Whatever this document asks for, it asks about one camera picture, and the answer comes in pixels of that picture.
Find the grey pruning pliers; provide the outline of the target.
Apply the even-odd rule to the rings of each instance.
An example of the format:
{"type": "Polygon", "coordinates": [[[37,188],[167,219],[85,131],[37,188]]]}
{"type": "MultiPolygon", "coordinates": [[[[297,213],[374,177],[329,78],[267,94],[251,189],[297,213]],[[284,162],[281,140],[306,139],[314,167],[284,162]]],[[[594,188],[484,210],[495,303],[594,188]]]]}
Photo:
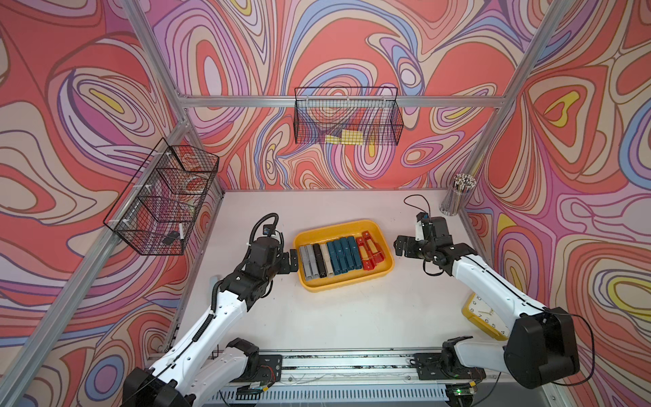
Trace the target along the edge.
{"type": "Polygon", "coordinates": [[[303,274],[305,281],[311,281],[313,279],[313,274],[312,274],[312,267],[310,264],[310,257],[308,254],[308,251],[305,246],[301,246],[299,248],[300,256],[301,256],[301,261],[303,265],[303,274]]]}
{"type": "Polygon", "coordinates": [[[311,279],[314,280],[314,279],[320,278],[318,265],[317,265],[316,259],[315,259],[315,251],[314,251],[313,247],[311,245],[306,245],[305,246],[305,251],[307,253],[308,262],[309,262],[309,266],[310,266],[311,279]]]}

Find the black pruning pliers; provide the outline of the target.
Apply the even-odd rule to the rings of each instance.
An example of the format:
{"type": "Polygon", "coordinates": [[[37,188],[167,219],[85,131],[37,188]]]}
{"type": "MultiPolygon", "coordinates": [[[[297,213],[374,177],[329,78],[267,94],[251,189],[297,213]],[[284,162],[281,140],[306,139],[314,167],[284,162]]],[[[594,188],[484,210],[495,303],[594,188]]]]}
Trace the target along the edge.
{"type": "Polygon", "coordinates": [[[327,277],[327,268],[326,264],[324,261],[323,253],[320,248],[320,244],[313,244],[312,249],[315,254],[315,262],[317,264],[317,270],[319,273],[320,278],[326,278],[327,277]]]}

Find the red pruning pliers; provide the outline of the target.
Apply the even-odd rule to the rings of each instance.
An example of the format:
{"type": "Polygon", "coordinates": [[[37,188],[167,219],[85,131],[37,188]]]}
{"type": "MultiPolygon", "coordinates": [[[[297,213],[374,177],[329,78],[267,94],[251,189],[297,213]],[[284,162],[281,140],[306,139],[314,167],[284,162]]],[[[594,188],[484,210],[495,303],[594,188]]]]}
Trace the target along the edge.
{"type": "Polygon", "coordinates": [[[369,231],[364,231],[362,233],[362,239],[364,241],[364,247],[366,248],[369,258],[372,260],[375,266],[379,265],[386,259],[384,251],[381,249],[376,240],[371,236],[369,231]]]}
{"type": "Polygon", "coordinates": [[[366,245],[366,240],[363,237],[356,238],[356,244],[358,247],[359,257],[362,264],[362,267],[365,271],[372,271],[375,269],[375,262],[372,258],[372,254],[369,251],[369,248],[366,245]]]}

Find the beige pruning pliers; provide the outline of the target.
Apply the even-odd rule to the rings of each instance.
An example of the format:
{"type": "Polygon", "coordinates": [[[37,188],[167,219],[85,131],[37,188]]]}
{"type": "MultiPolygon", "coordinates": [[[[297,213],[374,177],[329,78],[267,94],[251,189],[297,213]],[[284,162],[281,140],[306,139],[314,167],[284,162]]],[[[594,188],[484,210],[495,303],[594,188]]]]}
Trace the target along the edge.
{"type": "Polygon", "coordinates": [[[326,244],[320,244],[320,250],[322,252],[322,257],[323,257],[323,263],[325,266],[325,269],[327,270],[327,276],[328,277],[334,277],[334,269],[332,266],[332,261],[331,261],[331,256],[329,253],[329,249],[326,244]]]}

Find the teal pruning pliers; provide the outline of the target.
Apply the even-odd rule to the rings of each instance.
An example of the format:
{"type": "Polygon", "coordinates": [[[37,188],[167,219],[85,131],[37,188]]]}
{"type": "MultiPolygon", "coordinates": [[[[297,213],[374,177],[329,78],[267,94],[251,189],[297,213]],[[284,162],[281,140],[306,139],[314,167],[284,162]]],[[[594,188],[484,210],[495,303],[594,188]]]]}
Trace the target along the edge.
{"type": "Polygon", "coordinates": [[[328,253],[330,255],[331,264],[332,264],[334,274],[336,276],[338,276],[341,273],[341,266],[340,266],[339,261],[338,261],[337,251],[335,250],[335,247],[334,247],[334,244],[333,244],[332,241],[327,243],[327,248],[328,248],[328,253]]]}

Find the yellow storage tray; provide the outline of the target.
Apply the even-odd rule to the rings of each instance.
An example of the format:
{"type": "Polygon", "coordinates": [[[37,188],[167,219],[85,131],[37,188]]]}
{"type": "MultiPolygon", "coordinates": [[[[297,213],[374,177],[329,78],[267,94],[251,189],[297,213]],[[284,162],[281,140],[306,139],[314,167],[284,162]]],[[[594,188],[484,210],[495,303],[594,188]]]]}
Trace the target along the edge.
{"type": "Polygon", "coordinates": [[[294,239],[299,279],[310,292],[386,276],[395,266],[390,247],[372,220],[301,232],[294,239]]]}

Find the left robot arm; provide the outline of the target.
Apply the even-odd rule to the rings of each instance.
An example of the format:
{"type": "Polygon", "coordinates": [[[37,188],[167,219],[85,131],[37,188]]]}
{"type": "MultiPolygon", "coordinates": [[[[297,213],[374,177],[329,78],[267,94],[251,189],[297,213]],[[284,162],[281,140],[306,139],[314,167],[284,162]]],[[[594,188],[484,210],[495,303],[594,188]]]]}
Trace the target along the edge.
{"type": "Polygon", "coordinates": [[[274,383],[276,373],[259,347],[240,337],[212,354],[236,323],[264,298],[276,274],[296,271],[278,232],[249,243],[236,269],[213,287],[209,308],[162,358],[136,368],[123,384],[125,406],[201,406],[233,381],[274,383]]]}

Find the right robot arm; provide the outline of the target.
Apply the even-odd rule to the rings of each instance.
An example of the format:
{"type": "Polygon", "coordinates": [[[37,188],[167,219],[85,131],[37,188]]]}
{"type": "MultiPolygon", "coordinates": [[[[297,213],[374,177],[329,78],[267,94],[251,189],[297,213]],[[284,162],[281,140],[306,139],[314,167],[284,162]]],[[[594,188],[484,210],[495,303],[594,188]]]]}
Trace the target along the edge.
{"type": "Polygon", "coordinates": [[[505,344],[471,336],[445,341],[441,361],[447,373],[462,368],[507,372],[522,387],[534,389],[580,371],[573,315],[529,297],[471,246],[456,244],[444,218],[420,212],[415,229],[413,237],[396,237],[396,255],[431,263],[441,274],[464,283],[496,312],[509,334],[505,344]]]}

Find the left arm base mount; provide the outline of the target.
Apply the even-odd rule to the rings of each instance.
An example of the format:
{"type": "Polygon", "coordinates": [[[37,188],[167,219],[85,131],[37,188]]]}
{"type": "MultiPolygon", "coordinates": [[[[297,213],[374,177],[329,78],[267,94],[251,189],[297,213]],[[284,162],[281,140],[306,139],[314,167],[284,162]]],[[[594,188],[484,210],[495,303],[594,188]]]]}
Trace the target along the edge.
{"type": "Polygon", "coordinates": [[[231,383],[254,382],[267,385],[281,380],[283,359],[281,354],[261,354],[257,345],[237,337],[223,348],[218,345],[212,352],[211,358],[213,360],[220,359],[230,349],[238,349],[247,357],[242,374],[233,378],[231,383]]]}

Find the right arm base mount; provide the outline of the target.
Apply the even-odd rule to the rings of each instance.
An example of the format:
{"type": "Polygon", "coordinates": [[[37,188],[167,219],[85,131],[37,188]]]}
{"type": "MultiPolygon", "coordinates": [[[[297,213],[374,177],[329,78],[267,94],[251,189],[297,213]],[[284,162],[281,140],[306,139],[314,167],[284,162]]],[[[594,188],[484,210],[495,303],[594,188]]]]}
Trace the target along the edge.
{"type": "Polygon", "coordinates": [[[417,370],[418,378],[426,380],[469,380],[481,382],[486,378],[483,369],[463,366],[454,350],[454,346],[472,336],[454,337],[442,344],[442,349],[433,353],[416,353],[409,364],[417,370]]]}

